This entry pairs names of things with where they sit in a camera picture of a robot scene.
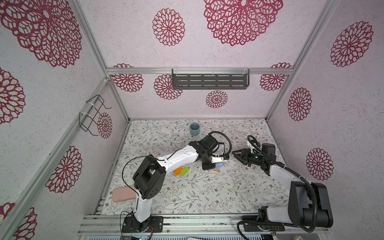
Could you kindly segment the grey wall shelf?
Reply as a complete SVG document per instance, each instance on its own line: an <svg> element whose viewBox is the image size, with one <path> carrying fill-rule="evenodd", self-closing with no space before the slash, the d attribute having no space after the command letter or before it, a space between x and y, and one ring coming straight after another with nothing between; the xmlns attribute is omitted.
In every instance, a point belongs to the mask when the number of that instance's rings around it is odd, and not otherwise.
<svg viewBox="0 0 384 240"><path fill-rule="evenodd" d="M242 73L179 73L172 69L172 87L175 90L246 90L250 85L250 74Z"/></svg>

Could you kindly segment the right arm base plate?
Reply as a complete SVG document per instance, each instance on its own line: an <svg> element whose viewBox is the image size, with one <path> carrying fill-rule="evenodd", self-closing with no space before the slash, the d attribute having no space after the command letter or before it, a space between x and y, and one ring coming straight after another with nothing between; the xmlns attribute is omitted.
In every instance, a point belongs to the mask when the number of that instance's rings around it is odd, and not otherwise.
<svg viewBox="0 0 384 240"><path fill-rule="evenodd" d="M263 222L258 216L242 216L245 232L283 232L285 226L281 223Z"/></svg>

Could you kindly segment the green rectangular block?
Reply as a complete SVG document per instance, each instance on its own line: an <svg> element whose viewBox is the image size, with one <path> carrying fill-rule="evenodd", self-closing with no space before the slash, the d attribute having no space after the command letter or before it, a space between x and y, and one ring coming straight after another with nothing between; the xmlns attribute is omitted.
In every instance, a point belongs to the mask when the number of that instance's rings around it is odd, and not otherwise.
<svg viewBox="0 0 384 240"><path fill-rule="evenodd" d="M181 175L181 176L185 176L185 175L189 172L189 170L190 170L189 167L184 167L184 168L180 171L179 175Z"/></svg>

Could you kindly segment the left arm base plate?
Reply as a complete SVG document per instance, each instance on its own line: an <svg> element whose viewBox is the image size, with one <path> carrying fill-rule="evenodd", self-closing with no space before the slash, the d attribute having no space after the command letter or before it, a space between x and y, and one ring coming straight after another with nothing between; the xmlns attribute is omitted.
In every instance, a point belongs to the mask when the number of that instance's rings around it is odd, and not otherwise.
<svg viewBox="0 0 384 240"><path fill-rule="evenodd" d="M163 231L164 217L150 217L139 223L134 216L124 218L122 233L161 233Z"/></svg>

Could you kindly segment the pink flat block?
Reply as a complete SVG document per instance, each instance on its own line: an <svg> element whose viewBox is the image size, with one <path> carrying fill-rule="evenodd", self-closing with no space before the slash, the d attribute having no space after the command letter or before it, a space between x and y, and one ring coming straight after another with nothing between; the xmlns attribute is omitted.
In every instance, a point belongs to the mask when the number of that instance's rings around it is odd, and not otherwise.
<svg viewBox="0 0 384 240"><path fill-rule="evenodd" d="M127 186L114 189L112 192L112 202L120 203L136 199L137 192L134 186Z"/></svg>

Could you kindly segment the orange rectangular block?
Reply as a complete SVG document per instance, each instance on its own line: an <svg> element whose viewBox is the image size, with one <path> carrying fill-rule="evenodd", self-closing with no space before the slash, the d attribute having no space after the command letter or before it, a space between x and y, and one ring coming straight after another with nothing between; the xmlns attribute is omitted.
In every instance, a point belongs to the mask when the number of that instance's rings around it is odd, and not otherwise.
<svg viewBox="0 0 384 240"><path fill-rule="evenodd" d="M176 176L178 176L182 170L183 170L183 167L179 167L179 168L177 168L176 170L174 170L174 174L175 174Z"/></svg>

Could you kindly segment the teal cup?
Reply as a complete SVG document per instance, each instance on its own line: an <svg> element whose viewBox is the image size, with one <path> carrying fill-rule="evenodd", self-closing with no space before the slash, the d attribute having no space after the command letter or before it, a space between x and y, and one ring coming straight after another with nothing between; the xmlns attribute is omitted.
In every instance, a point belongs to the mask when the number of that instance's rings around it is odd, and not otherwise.
<svg viewBox="0 0 384 240"><path fill-rule="evenodd" d="M200 125L198 123L190 124L190 134L193 137L196 137L200 134Z"/></svg>

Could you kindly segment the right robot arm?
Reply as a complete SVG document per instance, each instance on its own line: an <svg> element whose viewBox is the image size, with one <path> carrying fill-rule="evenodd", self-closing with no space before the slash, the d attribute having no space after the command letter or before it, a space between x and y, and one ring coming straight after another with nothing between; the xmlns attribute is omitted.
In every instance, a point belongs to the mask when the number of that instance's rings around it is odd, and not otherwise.
<svg viewBox="0 0 384 240"><path fill-rule="evenodd" d="M262 144L258 148L249 143L247 149L233 151L232 154L245 166L259 166L269 177L289 190L286 206L260 208L257 218L253 219L255 222L297 227L307 232L333 226L334 219L326 186L310 182L284 163L278 162L275 145Z"/></svg>

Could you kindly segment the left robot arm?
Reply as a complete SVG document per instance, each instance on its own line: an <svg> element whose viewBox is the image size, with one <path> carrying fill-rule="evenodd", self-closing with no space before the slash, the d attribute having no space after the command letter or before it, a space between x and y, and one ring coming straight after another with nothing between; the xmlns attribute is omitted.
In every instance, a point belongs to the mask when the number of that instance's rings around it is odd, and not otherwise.
<svg viewBox="0 0 384 240"><path fill-rule="evenodd" d="M167 175L180 167L201 162L202 169L212 170L216 164L229 160L232 142L225 134L212 131L202 140L189 142L184 148L163 157L148 155L133 175L136 207L133 216L142 224L151 217L152 198L162 189Z"/></svg>

